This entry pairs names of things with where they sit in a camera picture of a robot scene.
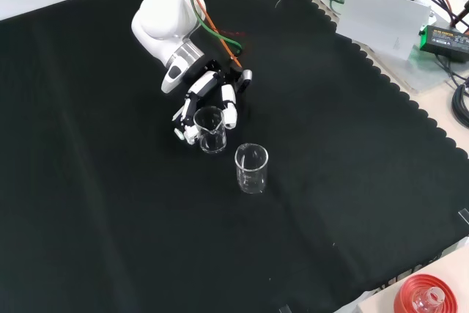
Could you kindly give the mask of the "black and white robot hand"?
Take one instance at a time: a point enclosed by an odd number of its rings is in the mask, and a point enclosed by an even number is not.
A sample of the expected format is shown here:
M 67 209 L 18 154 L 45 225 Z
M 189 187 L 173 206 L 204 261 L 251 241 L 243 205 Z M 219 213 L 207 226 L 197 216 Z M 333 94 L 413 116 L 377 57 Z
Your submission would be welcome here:
M 182 107 L 172 117 L 174 134 L 179 140 L 189 145 L 200 140 L 200 128 L 196 126 L 194 117 L 202 104 L 216 92 L 221 97 L 224 127 L 232 130 L 237 126 L 237 98 L 251 83 L 250 70 L 231 67 L 224 71 L 215 60 L 204 62 L 199 59 L 188 64 L 186 60 L 177 58 L 171 63 L 163 79 L 162 92 L 172 92 L 185 79 L 192 79 L 193 83 L 185 95 Z

